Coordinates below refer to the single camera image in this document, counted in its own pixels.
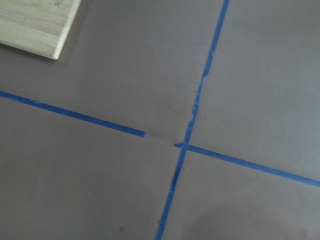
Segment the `bamboo cutting board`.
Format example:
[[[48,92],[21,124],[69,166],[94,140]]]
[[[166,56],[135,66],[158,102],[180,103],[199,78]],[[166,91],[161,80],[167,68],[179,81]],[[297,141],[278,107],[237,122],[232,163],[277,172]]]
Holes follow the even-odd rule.
[[[0,43],[59,59],[80,0],[2,0]]]

